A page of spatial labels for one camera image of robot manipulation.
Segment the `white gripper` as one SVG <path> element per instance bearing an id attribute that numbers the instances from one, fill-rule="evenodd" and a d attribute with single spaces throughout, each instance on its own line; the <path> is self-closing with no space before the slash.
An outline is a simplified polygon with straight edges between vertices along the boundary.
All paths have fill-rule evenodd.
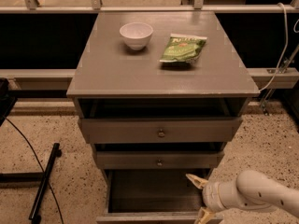
<path id="1" fill-rule="evenodd" d="M 194 224 L 207 224 L 214 216 L 214 212 L 237 208 L 237 188 L 235 181 L 208 182 L 206 179 L 193 174 L 186 177 L 198 188 L 203 189 L 203 201 L 206 207 L 198 211 Z"/>

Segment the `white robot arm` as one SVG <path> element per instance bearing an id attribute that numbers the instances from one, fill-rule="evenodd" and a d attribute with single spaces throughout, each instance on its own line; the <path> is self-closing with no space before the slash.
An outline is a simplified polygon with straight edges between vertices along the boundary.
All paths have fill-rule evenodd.
<path id="1" fill-rule="evenodd" d="M 299 191 L 260 172 L 242 171 L 227 182 L 210 182 L 193 174 L 186 177 L 202 191 L 203 206 L 194 224 L 207 224 L 217 213 L 232 208 L 271 212 L 277 207 L 299 217 Z"/>

